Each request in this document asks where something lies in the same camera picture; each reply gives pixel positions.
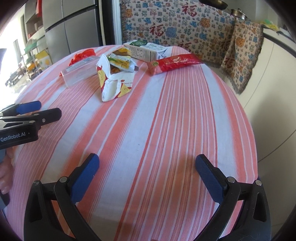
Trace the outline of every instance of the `food wrapper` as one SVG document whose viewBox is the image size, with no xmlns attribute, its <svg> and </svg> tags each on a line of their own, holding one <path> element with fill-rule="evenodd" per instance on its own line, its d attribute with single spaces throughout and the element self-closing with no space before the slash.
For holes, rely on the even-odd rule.
<svg viewBox="0 0 296 241">
<path fill-rule="evenodd" d="M 180 54 L 147 63 L 152 75 L 182 68 L 193 64 L 202 64 L 194 54 Z"/>
<path fill-rule="evenodd" d="M 102 54 L 96 64 L 102 90 L 102 101 L 110 101 L 131 91 L 135 72 L 120 71 L 111 74 L 111 67 L 106 55 Z"/>
<path fill-rule="evenodd" d="M 109 63 L 121 70 L 135 72 L 139 68 L 131 60 L 131 51 L 128 48 L 120 48 L 107 55 Z"/>
</svg>

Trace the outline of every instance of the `blue gripper pad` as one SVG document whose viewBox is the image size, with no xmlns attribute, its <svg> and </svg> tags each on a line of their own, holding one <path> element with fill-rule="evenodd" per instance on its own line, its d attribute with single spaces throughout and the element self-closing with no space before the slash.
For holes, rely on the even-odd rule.
<svg viewBox="0 0 296 241">
<path fill-rule="evenodd" d="M 209 191 L 213 201 L 221 204 L 224 199 L 224 188 L 215 176 L 215 167 L 203 154 L 201 154 L 195 159 L 195 168 Z"/>
<path fill-rule="evenodd" d="M 33 111 L 37 111 L 41 109 L 41 102 L 40 101 L 33 101 L 29 103 L 23 103 L 20 104 L 16 108 L 16 112 L 20 115 L 25 114 L 25 113 L 30 113 Z"/>
<path fill-rule="evenodd" d="M 3 162 L 5 154 L 6 154 L 6 149 L 0 150 L 0 163 Z"/>
<path fill-rule="evenodd" d="M 87 191 L 91 181 L 99 169 L 100 160 L 98 155 L 94 154 L 88 164 L 85 166 L 79 177 L 72 185 L 71 201 L 72 203 L 80 202 Z"/>
</svg>

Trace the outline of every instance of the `snack bag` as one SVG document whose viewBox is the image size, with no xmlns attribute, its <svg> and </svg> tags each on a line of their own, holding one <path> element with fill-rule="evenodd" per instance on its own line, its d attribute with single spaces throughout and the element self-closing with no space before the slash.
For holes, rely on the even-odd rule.
<svg viewBox="0 0 296 241">
<path fill-rule="evenodd" d="M 202 64 L 194 54 L 180 54 L 147 63 L 152 75 L 182 68 L 193 64 Z"/>
<path fill-rule="evenodd" d="M 96 64 L 102 90 L 102 101 L 110 101 L 131 91 L 135 72 L 120 71 L 111 74 L 111 67 L 106 55 L 102 55 Z"/>
</svg>

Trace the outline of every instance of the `cardboard box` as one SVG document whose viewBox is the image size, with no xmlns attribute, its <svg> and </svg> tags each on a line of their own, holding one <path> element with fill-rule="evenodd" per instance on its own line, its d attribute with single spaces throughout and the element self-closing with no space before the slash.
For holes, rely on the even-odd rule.
<svg viewBox="0 0 296 241">
<path fill-rule="evenodd" d="M 40 53 L 36 54 L 36 58 L 40 64 L 42 70 L 46 70 L 48 67 L 52 66 L 52 62 L 50 60 L 50 56 L 48 53 L 43 50 Z"/>
<path fill-rule="evenodd" d="M 146 41 L 133 40 L 124 44 L 131 51 L 131 56 L 143 60 L 145 62 L 151 62 L 166 58 L 166 50 L 168 47 L 163 47 L 153 43 L 147 43 Z"/>
</svg>

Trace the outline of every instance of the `metal screw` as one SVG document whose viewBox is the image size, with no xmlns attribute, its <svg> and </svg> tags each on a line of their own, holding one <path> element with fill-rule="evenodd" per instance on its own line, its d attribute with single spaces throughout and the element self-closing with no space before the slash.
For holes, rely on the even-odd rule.
<svg viewBox="0 0 296 241">
<path fill-rule="evenodd" d="M 258 186 L 261 186 L 262 185 L 262 182 L 260 180 L 256 180 L 255 183 L 258 185 Z"/>
<path fill-rule="evenodd" d="M 227 181 L 229 181 L 230 183 L 234 183 L 235 182 L 235 178 L 234 177 L 228 177 Z"/>
<path fill-rule="evenodd" d="M 38 181 L 38 180 L 34 181 L 34 182 L 33 182 L 33 185 L 34 185 L 34 186 L 38 186 L 38 185 L 39 185 L 39 181 Z"/>
<path fill-rule="evenodd" d="M 61 177 L 61 178 L 59 179 L 59 181 L 60 181 L 61 183 L 64 183 L 64 182 L 66 182 L 67 180 L 68 180 L 67 177 Z"/>
</svg>

